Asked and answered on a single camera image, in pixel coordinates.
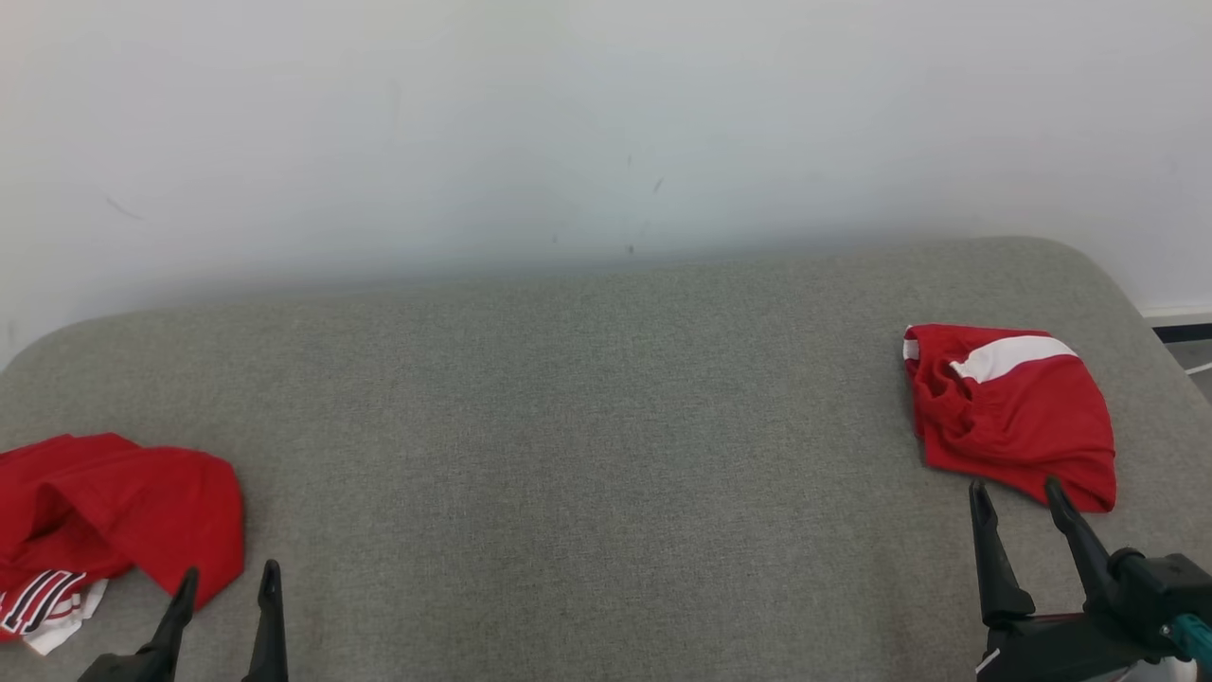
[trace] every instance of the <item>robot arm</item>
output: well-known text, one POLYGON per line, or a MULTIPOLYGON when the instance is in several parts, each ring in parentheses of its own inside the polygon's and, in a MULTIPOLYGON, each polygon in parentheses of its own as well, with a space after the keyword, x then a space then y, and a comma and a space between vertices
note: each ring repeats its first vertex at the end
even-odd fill
POLYGON ((978 682, 1119 680, 1138 663, 1196 659, 1212 669, 1212 577, 1183 555, 1147 558, 1132 549, 1108 555, 1060 482, 1047 487, 1057 529, 1069 541, 1086 603, 1082 613, 1036 615, 1018 586, 997 535, 983 483, 968 491, 981 588, 989 627, 978 682))

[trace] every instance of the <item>teal cable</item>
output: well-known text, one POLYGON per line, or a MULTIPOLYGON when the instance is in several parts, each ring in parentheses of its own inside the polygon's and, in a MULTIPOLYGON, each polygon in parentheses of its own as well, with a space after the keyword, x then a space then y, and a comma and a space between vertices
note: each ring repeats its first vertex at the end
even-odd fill
POLYGON ((1202 670, 1212 670, 1212 627, 1199 617, 1183 614, 1170 624, 1170 638, 1202 670))

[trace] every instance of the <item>gray upholstered bench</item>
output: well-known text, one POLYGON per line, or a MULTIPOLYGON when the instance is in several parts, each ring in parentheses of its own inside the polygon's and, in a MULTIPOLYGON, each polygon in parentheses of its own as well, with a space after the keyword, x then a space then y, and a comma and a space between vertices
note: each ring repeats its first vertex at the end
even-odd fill
MULTIPOLYGON (((248 569, 182 682, 244 675, 268 557, 301 681, 967 682, 967 481, 921 466, 901 365, 931 320, 1064 339, 1119 443, 1091 523, 1212 566, 1212 411, 1100 270, 1030 239, 101 319, 0 374, 0 448, 115 431, 235 465, 248 569)), ((1047 511, 993 493, 1040 611, 1079 608, 1047 511)), ((167 600, 122 578, 0 677, 74 680, 167 600)))

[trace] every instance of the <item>white wall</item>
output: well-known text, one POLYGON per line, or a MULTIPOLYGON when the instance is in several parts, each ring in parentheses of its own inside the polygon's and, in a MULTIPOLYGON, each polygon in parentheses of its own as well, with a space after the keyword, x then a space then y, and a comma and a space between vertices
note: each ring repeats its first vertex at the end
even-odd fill
POLYGON ((245 291, 1002 233, 1212 306, 1204 0, 0 5, 0 365, 245 291))

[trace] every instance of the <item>folded shirt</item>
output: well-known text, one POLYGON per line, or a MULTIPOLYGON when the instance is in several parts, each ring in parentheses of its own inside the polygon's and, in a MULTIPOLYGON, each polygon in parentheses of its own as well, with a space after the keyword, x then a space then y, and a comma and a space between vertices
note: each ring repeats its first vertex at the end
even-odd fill
POLYGON ((932 468, 1005 483, 1047 504, 1060 480, 1074 506, 1115 506, 1115 437, 1085 363, 1046 331, 921 323, 903 356, 914 426, 932 468))

